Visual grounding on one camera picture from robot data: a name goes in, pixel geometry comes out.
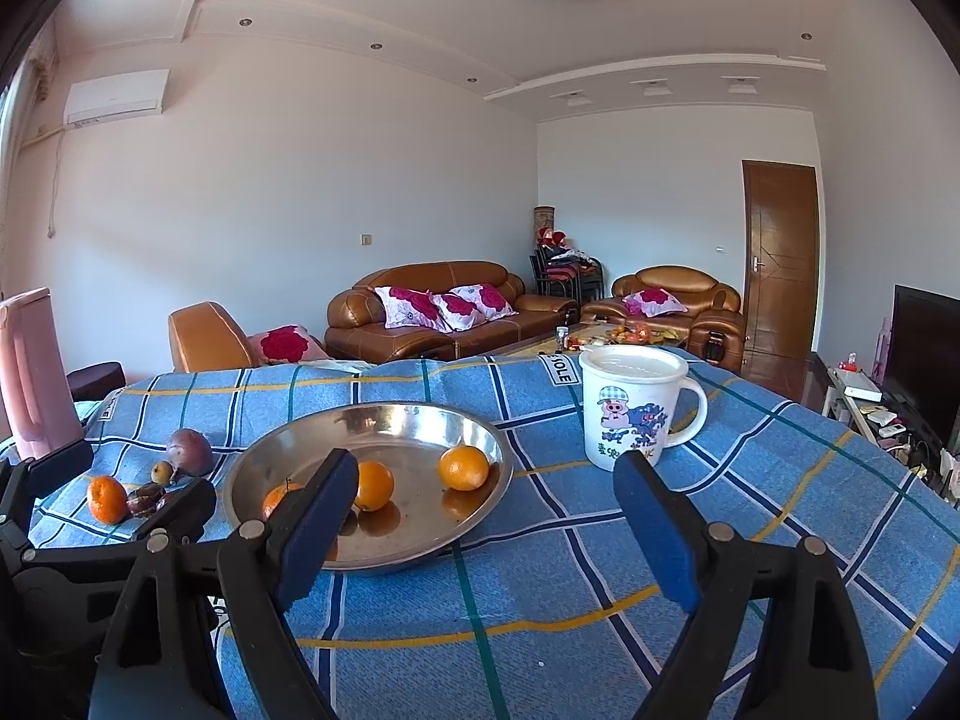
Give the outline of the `orange mandarin plate left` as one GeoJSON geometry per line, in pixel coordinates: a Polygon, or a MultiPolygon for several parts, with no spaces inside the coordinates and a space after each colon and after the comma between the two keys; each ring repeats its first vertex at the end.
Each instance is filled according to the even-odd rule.
{"type": "Polygon", "coordinates": [[[294,493],[299,489],[301,489],[301,484],[291,481],[291,479],[285,479],[283,483],[275,486],[274,489],[270,489],[267,496],[263,498],[262,507],[260,507],[260,515],[262,515],[263,520],[270,518],[270,515],[274,513],[274,510],[288,493],[294,493]]]}

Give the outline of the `orange mandarin outside plate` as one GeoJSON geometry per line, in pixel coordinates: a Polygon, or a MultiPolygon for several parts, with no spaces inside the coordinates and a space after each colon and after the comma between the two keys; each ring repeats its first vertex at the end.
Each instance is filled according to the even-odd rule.
{"type": "Polygon", "coordinates": [[[89,513],[104,525],[119,525],[128,517],[127,491],[116,478],[95,476],[86,493],[89,513]]]}

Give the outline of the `purple passion fruit smooth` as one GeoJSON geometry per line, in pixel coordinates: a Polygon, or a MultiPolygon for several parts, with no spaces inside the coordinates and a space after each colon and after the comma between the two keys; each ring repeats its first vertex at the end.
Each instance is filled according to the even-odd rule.
{"type": "Polygon", "coordinates": [[[181,475],[203,476],[215,465],[213,450],[206,437],[189,427],[181,427],[167,441],[166,460],[174,472],[181,475]]]}

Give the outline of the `white red floral cushion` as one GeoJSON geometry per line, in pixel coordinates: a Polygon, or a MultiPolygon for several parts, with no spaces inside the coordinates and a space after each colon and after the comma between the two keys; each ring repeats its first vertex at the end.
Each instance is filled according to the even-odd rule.
{"type": "Polygon", "coordinates": [[[451,330],[430,291],[402,286],[376,286],[374,292],[384,309],[384,327],[387,330],[426,328],[439,333],[451,330]]]}

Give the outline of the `dark wrinkled passion fruit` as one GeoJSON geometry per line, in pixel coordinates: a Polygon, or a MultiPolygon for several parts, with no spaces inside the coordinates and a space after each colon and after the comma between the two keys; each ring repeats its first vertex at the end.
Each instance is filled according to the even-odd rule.
{"type": "Polygon", "coordinates": [[[132,517],[148,518],[164,504],[166,489],[158,483],[146,483],[127,496],[127,510],[132,517]]]}

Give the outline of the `coffee table with fruit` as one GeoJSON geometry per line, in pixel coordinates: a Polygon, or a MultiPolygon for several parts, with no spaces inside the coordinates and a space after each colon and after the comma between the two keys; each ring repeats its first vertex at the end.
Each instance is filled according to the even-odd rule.
{"type": "Polygon", "coordinates": [[[547,333],[534,340],[496,349],[500,356],[551,355],[551,353],[579,353],[583,349],[606,344],[633,344],[633,346],[669,346],[683,348],[685,333],[672,328],[654,327],[651,322],[625,320],[624,322],[578,323],[562,328],[565,336],[547,333]]]}

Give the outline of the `white wall air conditioner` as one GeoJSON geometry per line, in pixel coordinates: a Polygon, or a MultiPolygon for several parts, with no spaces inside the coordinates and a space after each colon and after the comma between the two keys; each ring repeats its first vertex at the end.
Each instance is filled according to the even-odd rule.
{"type": "Polygon", "coordinates": [[[64,127],[161,114],[167,82],[169,71],[144,70],[73,83],[65,101],[64,127]]]}

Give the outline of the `pink electric kettle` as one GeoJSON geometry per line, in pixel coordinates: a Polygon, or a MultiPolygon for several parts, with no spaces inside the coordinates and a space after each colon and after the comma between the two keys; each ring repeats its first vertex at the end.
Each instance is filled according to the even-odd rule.
{"type": "Polygon", "coordinates": [[[21,460],[83,437],[53,323],[49,288],[2,302],[2,398],[21,460]]]}

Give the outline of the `tv stand with clutter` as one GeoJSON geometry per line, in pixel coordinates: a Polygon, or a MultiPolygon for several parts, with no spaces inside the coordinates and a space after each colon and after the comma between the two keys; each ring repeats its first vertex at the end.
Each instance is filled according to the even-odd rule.
{"type": "Polygon", "coordinates": [[[804,395],[818,385],[820,411],[864,437],[900,465],[918,475],[928,488],[954,509],[958,507],[958,457],[947,450],[929,426],[910,408],[878,387],[867,398],[864,385],[850,387],[850,372],[827,366],[815,351],[807,356],[804,395]]]}

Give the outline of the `steel round plate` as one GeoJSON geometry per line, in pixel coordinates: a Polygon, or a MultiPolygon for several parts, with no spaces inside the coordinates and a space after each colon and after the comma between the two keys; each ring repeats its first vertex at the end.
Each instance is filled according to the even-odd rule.
{"type": "Polygon", "coordinates": [[[329,572],[395,571],[438,553],[493,512],[514,473],[505,434],[466,411],[411,401],[339,406],[277,427],[242,452],[221,486],[226,520],[236,527],[259,515],[272,489],[306,483],[334,449],[389,468],[394,494],[381,511],[347,518],[329,572]],[[457,445],[488,460],[487,481],[470,493],[439,476],[441,455],[457,445]]]}

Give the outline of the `dark stool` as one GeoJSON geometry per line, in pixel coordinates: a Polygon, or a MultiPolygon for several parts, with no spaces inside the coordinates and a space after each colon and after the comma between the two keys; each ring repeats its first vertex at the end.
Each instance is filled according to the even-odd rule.
{"type": "Polygon", "coordinates": [[[75,401],[98,401],[124,387],[127,380],[122,364],[109,361],[71,371],[67,383],[71,398],[75,401]]]}

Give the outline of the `orange mandarin plate right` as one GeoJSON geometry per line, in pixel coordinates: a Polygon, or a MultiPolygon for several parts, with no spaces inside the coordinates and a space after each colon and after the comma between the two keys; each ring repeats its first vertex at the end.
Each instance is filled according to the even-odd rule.
{"type": "Polygon", "coordinates": [[[471,493],[487,483],[490,462],[482,450],[471,445],[456,445],[438,461],[438,475],[446,486],[459,493],[471,493]]]}

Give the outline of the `blue plaid tablecloth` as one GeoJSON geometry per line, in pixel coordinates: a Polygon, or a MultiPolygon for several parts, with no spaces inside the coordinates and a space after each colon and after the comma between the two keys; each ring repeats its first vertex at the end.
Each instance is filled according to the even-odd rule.
{"type": "MultiPolygon", "coordinates": [[[[875,718],[958,712],[958,515],[905,466],[838,421],[677,353],[708,397],[697,437],[652,466],[706,522],[754,543],[827,544],[866,645],[875,718]]],[[[514,473],[480,525],[395,571],[329,572],[285,613],[332,718],[640,718],[685,626],[613,491],[613,470],[584,453],[579,358],[485,356],[397,361],[359,372],[316,366],[164,374],[122,388],[82,421],[93,465],[32,506],[2,546],[101,548],[133,541],[146,518],[104,525],[91,478],[127,495],[151,481],[181,427],[213,450],[202,478],[217,508],[200,541],[235,528],[221,486],[244,450],[277,427],[339,406],[426,403],[466,411],[505,434],[514,473]]],[[[224,601],[212,598],[218,667],[235,715],[262,717],[224,601]]],[[[748,605],[731,665],[704,718],[739,718],[765,600],[748,605]]]]}

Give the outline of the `small yellow-brown round fruit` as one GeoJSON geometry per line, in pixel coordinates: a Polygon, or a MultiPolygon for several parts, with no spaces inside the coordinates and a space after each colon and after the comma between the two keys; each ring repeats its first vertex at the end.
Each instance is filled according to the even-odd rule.
{"type": "Polygon", "coordinates": [[[166,486],[171,481],[172,475],[174,475],[174,470],[172,470],[171,463],[167,463],[167,461],[158,461],[151,468],[151,481],[161,484],[161,486],[166,486]]]}

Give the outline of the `stacked dark chairs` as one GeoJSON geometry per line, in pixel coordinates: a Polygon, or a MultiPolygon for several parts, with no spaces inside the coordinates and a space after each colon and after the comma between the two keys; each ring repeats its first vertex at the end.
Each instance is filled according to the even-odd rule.
{"type": "Polygon", "coordinates": [[[604,295],[601,262],[569,245],[562,231],[548,226],[537,229],[530,265],[540,296],[562,296],[586,304],[604,295]]]}

